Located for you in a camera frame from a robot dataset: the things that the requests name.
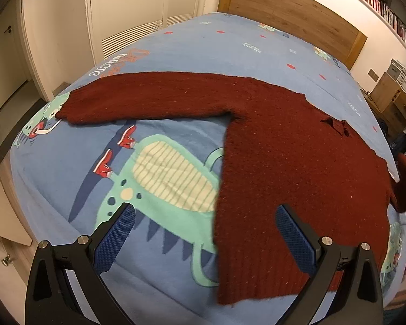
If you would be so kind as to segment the white printer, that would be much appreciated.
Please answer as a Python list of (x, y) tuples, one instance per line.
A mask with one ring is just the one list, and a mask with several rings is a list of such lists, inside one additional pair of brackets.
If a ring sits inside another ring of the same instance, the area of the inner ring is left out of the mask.
[(391, 59), (387, 73), (406, 93), (406, 68), (398, 60)]

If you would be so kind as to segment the wooden bed headboard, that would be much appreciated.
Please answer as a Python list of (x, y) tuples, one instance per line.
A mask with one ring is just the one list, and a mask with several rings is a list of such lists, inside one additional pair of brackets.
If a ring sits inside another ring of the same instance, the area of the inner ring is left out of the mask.
[(248, 18), (294, 35), (351, 69), (367, 36), (315, 0), (219, 0), (218, 12)]

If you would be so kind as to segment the dark red knit sweater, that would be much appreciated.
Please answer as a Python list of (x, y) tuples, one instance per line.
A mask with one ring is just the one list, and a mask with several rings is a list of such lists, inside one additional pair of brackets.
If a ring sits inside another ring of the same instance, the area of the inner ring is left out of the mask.
[(297, 294), (306, 277), (274, 224), (286, 203), (318, 233), (387, 255), (387, 208), (406, 201), (406, 167), (387, 163), (347, 122), (304, 95), (248, 77), (124, 73), (73, 90), (57, 116), (74, 125), (230, 114), (215, 208), (218, 303)]

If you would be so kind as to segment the wooden bedside drawer cabinet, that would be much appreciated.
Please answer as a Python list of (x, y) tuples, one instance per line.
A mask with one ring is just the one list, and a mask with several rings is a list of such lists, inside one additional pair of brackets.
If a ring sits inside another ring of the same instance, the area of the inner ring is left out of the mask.
[(406, 130), (406, 93), (385, 72), (370, 93), (378, 116), (388, 127), (388, 139), (393, 140)]

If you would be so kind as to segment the blue dinosaur print bedspread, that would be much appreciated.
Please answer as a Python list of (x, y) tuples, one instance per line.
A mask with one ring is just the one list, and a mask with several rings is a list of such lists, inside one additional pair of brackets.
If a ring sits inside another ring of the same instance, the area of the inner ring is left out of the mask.
[[(213, 12), (155, 32), (103, 60), (77, 89), (117, 74), (183, 71), (249, 76), (300, 92), (347, 120), (395, 162), (352, 77), (334, 52), (255, 21)], [(54, 245), (91, 234), (122, 203), (133, 230), (110, 270), (108, 289), (137, 324), (272, 324), (293, 296), (216, 302), (212, 237), (228, 117), (120, 120), (74, 126), (56, 118), (62, 92), (18, 134), (11, 171), (37, 239)]]

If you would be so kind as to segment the white wardrobe with vents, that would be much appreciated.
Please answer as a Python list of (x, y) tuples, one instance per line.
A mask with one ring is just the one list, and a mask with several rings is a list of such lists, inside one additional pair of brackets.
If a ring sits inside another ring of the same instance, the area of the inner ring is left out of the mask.
[(86, 0), (96, 63), (158, 30), (197, 15), (199, 0)]

